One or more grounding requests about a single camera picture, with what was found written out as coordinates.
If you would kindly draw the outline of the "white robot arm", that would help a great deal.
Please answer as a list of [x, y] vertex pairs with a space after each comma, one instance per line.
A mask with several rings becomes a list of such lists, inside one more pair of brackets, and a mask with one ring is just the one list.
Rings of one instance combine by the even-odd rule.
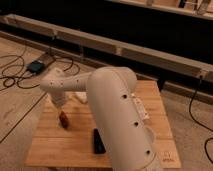
[[67, 91], [86, 94], [113, 171], [164, 171], [132, 99], [136, 83], [135, 73], [127, 67], [102, 67], [75, 76], [55, 68], [40, 88], [55, 106], [66, 103]]

